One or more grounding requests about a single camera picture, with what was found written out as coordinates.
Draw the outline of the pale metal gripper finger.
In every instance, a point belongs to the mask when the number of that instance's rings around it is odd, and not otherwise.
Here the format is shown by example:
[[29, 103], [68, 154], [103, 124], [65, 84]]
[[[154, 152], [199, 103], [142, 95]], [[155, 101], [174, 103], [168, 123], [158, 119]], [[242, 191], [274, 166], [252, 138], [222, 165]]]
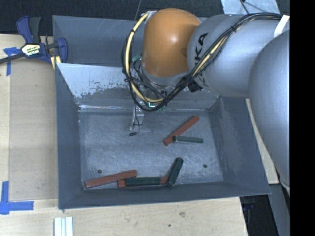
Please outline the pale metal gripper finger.
[[132, 118], [131, 118], [131, 124], [129, 126], [129, 130], [130, 131], [134, 131], [135, 128], [136, 128], [136, 124], [137, 124], [137, 121], [136, 121], [136, 108], [133, 108], [133, 111], [132, 111]]
[[142, 109], [136, 110], [136, 124], [138, 127], [138, 131], [141, 130], [141, 126], [143, 124], [144, 117], [145, 117], [145, 114], [142, 111]]

